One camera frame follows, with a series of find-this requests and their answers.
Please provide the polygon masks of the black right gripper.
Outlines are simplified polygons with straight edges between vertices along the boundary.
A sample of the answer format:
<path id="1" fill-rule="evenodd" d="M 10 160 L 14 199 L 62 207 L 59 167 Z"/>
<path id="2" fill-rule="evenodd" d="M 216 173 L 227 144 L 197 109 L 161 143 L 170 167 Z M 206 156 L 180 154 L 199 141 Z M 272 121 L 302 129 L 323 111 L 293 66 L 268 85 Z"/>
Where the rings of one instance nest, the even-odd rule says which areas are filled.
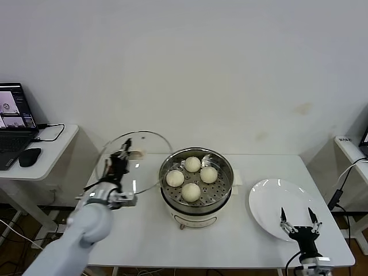
<path id="1" fill-rule="evenodd" d="M 281 208 L 280 227 L 288 236 L 298 243 L 301 258 L 316 258 L 321 254 L 318 252 L 315 241 L 320 236 L 320 227 L 323 222 L 319 221 L 316 214 L 311 208 L 308 208 L 312 227 L 296 226 L 294 227 L 287 221 L 284 208 Z"/>

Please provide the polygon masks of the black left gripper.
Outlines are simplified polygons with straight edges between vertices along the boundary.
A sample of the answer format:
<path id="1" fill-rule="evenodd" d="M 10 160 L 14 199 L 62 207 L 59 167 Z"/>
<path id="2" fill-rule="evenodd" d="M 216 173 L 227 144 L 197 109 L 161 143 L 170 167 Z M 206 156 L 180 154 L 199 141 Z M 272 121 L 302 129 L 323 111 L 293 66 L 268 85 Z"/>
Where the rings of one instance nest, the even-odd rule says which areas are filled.
<path id="1" fill-rule="evenodd" d="M 121 145 L 120 151 L 111 154 L 105 159 L 104 174 L 110 174 L 113 177 L 122 177 L 129 173 L 129 156 L 132 139 L 128 138 Z"/>

